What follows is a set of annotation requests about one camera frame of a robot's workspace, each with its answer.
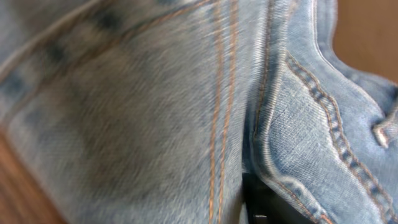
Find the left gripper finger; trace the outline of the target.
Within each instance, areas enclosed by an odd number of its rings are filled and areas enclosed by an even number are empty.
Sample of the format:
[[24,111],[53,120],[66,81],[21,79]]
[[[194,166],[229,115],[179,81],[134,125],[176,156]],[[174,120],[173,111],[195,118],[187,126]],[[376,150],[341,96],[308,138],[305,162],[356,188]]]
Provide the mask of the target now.
[[243,192],[249,224],[311,224],[255,174],[243,174]]

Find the light blue denim jeans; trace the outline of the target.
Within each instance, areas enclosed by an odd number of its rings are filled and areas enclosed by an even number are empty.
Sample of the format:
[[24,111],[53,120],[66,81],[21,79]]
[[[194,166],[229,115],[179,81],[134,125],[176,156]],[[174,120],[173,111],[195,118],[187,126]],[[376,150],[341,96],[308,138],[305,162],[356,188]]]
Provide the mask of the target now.
[[331,47],[336,1],[2,1],[1,136],[51,223],[397,222],[397,85]]

